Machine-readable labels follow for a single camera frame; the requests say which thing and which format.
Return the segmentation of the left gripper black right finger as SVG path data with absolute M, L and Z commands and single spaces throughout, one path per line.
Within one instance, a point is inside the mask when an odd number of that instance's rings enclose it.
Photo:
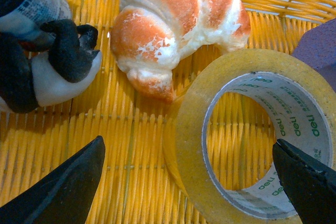
M 272 156 L 280 184 L 302 223 L 335 223 L 335 170 L 281 138 Z

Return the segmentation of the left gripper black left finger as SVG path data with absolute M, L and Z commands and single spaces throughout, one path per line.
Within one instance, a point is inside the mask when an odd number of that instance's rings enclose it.
M 1 223 L 85 223 L 105 158 L 102 136 L 1 207 Z

